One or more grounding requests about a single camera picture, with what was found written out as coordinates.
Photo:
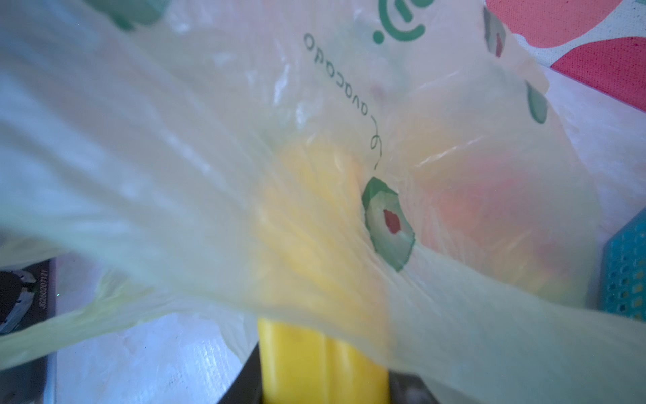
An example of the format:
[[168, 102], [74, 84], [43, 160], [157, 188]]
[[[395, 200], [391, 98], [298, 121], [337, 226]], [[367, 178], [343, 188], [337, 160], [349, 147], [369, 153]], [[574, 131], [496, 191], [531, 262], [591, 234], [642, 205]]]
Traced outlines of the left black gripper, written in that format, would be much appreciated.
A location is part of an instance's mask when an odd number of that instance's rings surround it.
[[[1, 335], [16, 333], [56, 314], [52, 259], [1, 272]], [[2, 403], [56, 401], [56, 357], [40, 357], [1, 372]]]

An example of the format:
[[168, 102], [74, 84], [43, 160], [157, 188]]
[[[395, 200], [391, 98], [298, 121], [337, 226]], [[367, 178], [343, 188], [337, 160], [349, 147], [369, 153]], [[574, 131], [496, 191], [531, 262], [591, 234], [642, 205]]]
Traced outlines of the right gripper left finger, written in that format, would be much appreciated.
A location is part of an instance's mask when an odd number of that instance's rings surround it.
[[218, 404], [262, 404], [262, 368], [257, 344]]

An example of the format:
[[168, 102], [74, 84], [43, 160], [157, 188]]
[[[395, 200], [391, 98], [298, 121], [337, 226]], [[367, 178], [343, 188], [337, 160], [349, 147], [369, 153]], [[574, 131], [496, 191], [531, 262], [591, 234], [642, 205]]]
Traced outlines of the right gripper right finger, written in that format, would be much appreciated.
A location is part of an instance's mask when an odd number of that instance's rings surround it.
[[390, 371], [391, 404], [439, 404], [422, 379], [416, 375]]

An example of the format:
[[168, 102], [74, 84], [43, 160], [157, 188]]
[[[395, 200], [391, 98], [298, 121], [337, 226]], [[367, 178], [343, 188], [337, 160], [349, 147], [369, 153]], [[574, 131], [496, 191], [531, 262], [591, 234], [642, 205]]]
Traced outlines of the yellow banana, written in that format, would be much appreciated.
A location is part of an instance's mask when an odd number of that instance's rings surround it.
[[362, 352], [309, 328], [260, 319], [264, 403], [389, 403], [389, 372]]

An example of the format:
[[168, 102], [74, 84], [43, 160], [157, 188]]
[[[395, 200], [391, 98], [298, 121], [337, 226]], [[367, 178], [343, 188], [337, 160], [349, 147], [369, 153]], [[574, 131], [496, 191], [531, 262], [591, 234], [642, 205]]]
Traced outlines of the yellow plastic bag with fruit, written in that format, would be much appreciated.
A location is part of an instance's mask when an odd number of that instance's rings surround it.
[[9, 369], [173, 312], [323, 332], [445, 403], [642, 403], [601, 207], [481, 1], [4, 1], [2, 265], [108, 268]]

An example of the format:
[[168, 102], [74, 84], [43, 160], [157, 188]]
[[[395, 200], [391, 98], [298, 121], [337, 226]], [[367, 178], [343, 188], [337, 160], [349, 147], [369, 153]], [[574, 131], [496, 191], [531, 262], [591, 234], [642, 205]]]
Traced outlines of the turquoise plastic basket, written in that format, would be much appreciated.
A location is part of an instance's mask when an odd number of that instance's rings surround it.
[[612, 236], [603, 249], [599, 308], [645, 321], [645, 210]]

